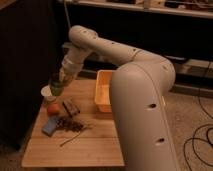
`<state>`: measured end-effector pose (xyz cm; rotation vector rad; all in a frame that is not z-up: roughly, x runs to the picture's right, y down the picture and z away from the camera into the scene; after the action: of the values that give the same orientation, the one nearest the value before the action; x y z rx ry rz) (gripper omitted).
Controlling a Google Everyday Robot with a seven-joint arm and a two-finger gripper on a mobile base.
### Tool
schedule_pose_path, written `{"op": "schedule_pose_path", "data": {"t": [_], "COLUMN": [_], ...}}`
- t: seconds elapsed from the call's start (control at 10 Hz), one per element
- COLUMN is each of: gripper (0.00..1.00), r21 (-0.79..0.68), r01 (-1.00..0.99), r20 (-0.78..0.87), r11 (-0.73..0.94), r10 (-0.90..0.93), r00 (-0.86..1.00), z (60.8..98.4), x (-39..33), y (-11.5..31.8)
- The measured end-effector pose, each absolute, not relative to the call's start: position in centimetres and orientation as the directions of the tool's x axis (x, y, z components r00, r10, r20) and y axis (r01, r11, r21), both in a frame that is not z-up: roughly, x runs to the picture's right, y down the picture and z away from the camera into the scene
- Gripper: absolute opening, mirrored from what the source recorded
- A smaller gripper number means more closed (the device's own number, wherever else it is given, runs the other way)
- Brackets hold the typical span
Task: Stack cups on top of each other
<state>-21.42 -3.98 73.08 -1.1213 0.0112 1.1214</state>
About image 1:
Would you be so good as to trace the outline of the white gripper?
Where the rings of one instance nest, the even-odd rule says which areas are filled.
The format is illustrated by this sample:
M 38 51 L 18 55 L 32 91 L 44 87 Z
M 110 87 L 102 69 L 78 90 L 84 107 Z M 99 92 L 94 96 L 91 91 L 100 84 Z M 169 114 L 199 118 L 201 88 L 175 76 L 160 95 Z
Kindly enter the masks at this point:
M 71 47 L 62 60 L 59 70 L 59 80 L 62 83 L 72 82 L 83 68 L 85 51 L 76 47 Z

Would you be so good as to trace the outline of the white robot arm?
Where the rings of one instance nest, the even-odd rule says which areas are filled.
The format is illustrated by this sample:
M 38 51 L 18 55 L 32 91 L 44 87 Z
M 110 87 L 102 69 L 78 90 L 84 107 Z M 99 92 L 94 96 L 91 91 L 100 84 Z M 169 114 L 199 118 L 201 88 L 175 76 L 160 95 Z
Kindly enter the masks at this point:
M 118 67 L 110 80 L 109 98 L 126 171 L 181 171 L 163 100 L 175 82 L 173 64 L 80 25 L 70 28 L 69 39 L 60 69 L 65 83 L 75 79 L 93 52 Z

